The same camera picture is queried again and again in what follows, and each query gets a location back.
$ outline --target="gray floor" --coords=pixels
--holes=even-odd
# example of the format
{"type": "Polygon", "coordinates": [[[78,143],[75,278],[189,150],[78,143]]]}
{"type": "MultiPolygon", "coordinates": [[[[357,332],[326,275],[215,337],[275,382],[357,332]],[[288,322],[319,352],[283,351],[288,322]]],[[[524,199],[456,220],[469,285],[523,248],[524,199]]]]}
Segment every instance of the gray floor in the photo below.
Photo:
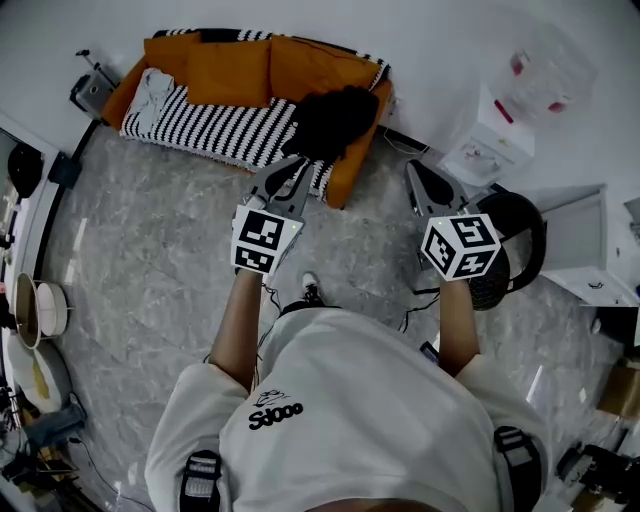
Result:
{"type": "MultiPolygon", "coordinates": [[[[283,304],[297,297],[305,269],[320,276],[332,303],[390,326],[400,325],[408,307],[427,302],[406,285],[420,237],[398,172],[403,158],[376,138],[346,210],[310,199],[307,226],[272,282],[283,304]]],[[[56,216],[43,277],[60,282],[75,307],[57,344],[89,413],[83,438],[98,470],[122,494],[149,503],[147,450],[178,375],[204,357],[215,335],[233,281],[231,216],[249,175],[128,142],[103,127],[82,163],[56,216]]],[[[262,329],[275,315],[265,299],[262,329]]],[[[620,428],[594,410],[621,349],[590,334],[592,315],[538,278],[476,317],[483,351],[548,420],[556,460],[575,439],[611,443],[620,428]]],[[[433,340],[437,317],[437,305],[413,315],[407,342],[433,340]]],[[[99,481],[82,447],[71,446],[71,453],[98,505],[141,510],[99,481]]],[[[552,489],[562,491],[558,482],[552,489]]]]}

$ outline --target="black logo print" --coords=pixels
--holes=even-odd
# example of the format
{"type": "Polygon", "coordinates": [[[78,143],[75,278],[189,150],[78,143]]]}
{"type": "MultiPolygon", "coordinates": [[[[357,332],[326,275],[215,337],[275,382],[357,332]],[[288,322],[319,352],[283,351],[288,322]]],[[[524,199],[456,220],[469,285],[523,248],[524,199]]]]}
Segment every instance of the black logo print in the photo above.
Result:
{"type": "Polygon", "coordinates": [[[253,405],[255,407],[264,407],[284,398],[291,397],[285,395],[282,391],[278,391],[277,389],[272,389],[271,391],[263,391],[262,393],[260,393],[260,398],[258,398],[258,401],[253,405]]]}
{"type": "Polygon", "coordinates": [[[280,423],[286,418],[302,413],[303,410],[302,404],[293,404],[257,411],[249,416],[249,421],[251,422],[249,428],[251,430],[259,430],[262,427],[270,427],[274,423],[280,423]]]}

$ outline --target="sneaker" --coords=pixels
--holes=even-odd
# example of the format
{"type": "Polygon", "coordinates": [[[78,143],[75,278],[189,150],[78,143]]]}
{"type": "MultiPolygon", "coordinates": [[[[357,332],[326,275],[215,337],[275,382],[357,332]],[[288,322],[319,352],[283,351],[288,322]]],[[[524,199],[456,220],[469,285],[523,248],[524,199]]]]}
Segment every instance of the sneaker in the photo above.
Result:
{"type": "Polygon", "coordinates": [[[313,272],[302,275],[302,300],[305,302],[322,302],[318,278],[313,272]]]}

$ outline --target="black chair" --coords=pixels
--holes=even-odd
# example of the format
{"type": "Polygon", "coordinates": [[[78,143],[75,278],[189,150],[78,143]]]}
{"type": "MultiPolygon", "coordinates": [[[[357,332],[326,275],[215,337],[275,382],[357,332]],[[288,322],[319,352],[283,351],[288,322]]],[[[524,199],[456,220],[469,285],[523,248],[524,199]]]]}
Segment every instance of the black chair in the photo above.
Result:
{"type": "Polygon", "coordinates": [[[478,202],[478,209],[489,215],[505,243],[527,229],[531,232],[529,261],[520,274],[511,277],[509,258],[504,250],[496,256],[484,276],[469,280],[473,308],[484,311],[496,307],[507,293],[521,290],[538,276],[547,250],[544,221],[535,205],[526,197],[502,190],[478,202]]]}

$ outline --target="white t-shirt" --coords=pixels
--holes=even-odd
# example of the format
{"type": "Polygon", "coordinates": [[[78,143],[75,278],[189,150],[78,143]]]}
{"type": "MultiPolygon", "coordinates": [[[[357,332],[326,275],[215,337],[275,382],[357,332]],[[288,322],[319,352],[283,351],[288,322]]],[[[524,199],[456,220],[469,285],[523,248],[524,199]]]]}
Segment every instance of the white t-shirt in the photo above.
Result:
{"type": "Polygon", "coordinates": [[[184,466],[202,449],[220,453],[235,512],[303,512],[347,498],[496,512],[494,430],[546,438],[489,359],[476,356],[453,379],[400,333],[355,313],[289,313],[260,354],[250,395],[214,365],[181,375],[147,461],[158,512],[178,510],[184,466]]]}

